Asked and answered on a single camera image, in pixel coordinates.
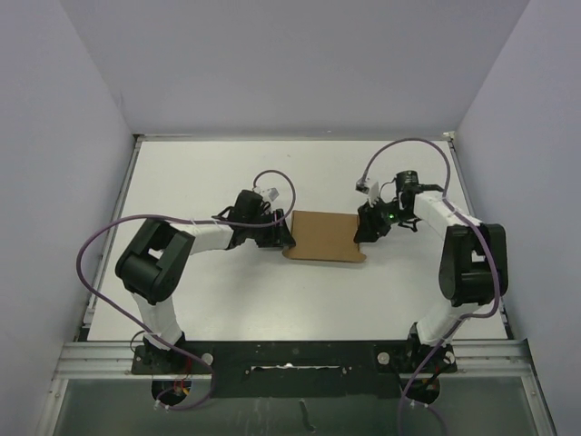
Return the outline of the brown cardboard box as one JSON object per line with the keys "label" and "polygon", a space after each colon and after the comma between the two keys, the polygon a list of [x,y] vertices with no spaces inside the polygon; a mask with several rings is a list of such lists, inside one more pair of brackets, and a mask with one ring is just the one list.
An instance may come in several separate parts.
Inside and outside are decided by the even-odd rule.
{"label": "brown cardboard box", "polygon": [[290,233],[295,246],[282,254],[296,261],[364,263],[367,256],[354,242],[356,214],[294,211]]}

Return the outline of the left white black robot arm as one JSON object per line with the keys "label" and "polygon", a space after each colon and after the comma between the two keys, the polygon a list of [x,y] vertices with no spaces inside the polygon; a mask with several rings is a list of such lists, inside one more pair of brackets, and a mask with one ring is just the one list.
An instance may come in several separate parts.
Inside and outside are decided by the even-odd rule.
{"label": "left white black robot arm", "polygon": [[271,203],[276,189],[243,190],[233,206],[209,224],[172,225],[161,218],[144,221],[115,265],[115,274],[137,303],[142,322],[150,330],[144,343],[154,348],[153,364],[162,372],[178,371],[184,362],[184,333],[179,326],[172,294],[189,258],[197,253],[232,250],[248,240],[260,248],[292,248],[282,209]]}

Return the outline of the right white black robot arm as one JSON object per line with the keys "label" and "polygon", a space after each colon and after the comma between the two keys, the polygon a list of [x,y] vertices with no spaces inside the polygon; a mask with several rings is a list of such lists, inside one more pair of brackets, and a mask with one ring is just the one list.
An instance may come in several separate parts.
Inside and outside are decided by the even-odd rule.
{"label": "right white black robot arm", "polygon": [[443,302],[413,325],[418,339],[403,350],[409,368],[421,372],[436,360],[434,347],[449,342],[464,321],[492,315],[480,313],[481,307],[497,310],[508,288],[507,235],[502,225],[463,213],[443,187],[421,183],[415,171],[398,173],[394,184],[395,197],[386,202],[378,183],[356,182],[356,190],[367,200],[358,208],[354,242],[374,243],[394,225],[415,233],[419,223],[442,240],[438,286]]}

